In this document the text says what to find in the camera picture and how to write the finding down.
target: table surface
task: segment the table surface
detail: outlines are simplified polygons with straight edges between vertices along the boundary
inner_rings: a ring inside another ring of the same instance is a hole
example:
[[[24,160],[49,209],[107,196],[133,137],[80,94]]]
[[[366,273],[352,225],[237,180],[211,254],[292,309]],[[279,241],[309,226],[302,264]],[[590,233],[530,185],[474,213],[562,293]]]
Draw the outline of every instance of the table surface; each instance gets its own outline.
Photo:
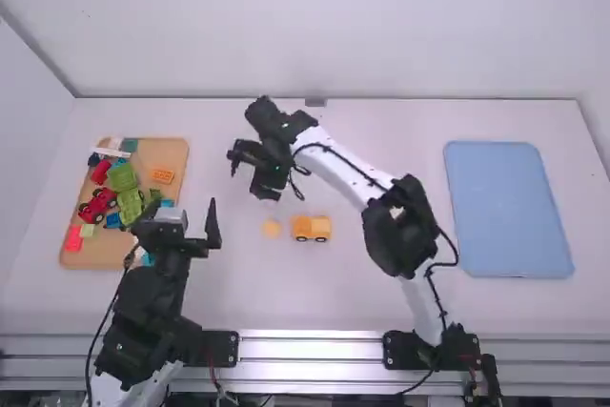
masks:
[[[112,297],[118,273],[62,268],[58,260],[91,145],[107,135],[183,136],[190,156],[180,205],[189,234],[203,235],[216,197],[224,246],[193,262],[184,315],[204,328],[410,329],[398,282],[368,257],[359,214],[317,177],[297,176],[306,200],[287,190],[278,204],[249,195],[252,168],[230,179],[225,157],[237,137],[254,138],[243,112],[250,100],[84,99],[68,120],[30,226],[2,294],[0,333],[90,333]],[[302,100],[277,101],[304,108]],[[330,100],[306,109],[343,143],[396,176],[416,175],[439,224],[455,238],[443,147],[451,140],[518,140],[535,145],[565,228],[575,273],[566,280],[472,278],[439,271],[443,305],[477,333],[610,335],[610,184],[570,100]],[[328,244],[288,237],[293,214],[327,214]],[[283,224],[266,239],[264,220]],[[450,258],[440,243],[439,258]]]

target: green toy block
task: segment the green toy block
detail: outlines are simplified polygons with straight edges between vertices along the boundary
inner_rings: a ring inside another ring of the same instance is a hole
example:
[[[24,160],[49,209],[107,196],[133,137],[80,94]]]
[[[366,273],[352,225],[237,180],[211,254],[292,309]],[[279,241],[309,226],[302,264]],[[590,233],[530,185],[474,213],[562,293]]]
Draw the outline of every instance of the green toy block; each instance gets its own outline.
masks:
[[[111,189],[115,193],[122,193],[137,186],[137,176],[129,162],[113,167],[107,171]]]
[[[121,209],[119,214],[121,222],[125,226],[129,226],[144,210],[144,193],[137,188],[133,188],[119,193],[116,202]]]

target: metal bracket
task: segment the metal bracket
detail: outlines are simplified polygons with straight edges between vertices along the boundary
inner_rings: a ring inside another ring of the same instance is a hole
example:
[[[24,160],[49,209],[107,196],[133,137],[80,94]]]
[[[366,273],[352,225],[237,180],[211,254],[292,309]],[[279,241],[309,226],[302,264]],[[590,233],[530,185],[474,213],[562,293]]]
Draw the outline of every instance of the metal bracket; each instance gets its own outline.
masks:
[[[419,371],[431,367],[438,371],[476,371],[480,363],[477,335],[466,334],[459,324],[449,326],[436,348],[416,333],[388,331],[383,335],[383,365],[389,371]]]
[[[203,331],[201,333],[201,352],[189,361],[189,367],[215,368],[235,367],[239,349],[239,333],[236,331]]]

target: white wall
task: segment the white wall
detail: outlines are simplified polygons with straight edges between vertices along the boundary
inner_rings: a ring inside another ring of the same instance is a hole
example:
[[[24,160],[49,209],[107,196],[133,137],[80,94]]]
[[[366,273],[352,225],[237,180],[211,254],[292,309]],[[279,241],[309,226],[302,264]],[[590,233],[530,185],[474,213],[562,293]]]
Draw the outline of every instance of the white wall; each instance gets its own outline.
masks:
[[[576,96],[610,164],[610,0],[2,0],[84,95]]]
[[[72,96],[0,18],[0,287],[18,253],[72,105]],[[53,209],[48,212],[53,218]]]

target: small orange object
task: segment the small orange object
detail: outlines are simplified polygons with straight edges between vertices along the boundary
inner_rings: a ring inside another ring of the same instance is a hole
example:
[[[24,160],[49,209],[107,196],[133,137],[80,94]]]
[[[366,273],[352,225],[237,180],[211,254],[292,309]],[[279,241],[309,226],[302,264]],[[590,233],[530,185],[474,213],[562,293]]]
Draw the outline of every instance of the small orange object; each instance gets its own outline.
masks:
[[[267,238],[278,238],[282,232],[282,226],[274,219],[268,219],[263,223],[263,233]]]
[[[293,218],[293,237],[299,242],[326,242],[331,238],[332,225],[328,216],[299,215]]]
[[[68,228],[68,235],[66,236],[66,245],[64,249],[67,252],[80,252],[83,247],[83,237],[80,236],[80,225],[71,224]]]
[[[173,176],[175,173],[170,171],[169,169],[152,169],[151,170],[151,180],[158,181],[159,183],[163,183],[164,185],[169,185],[172,183]]]

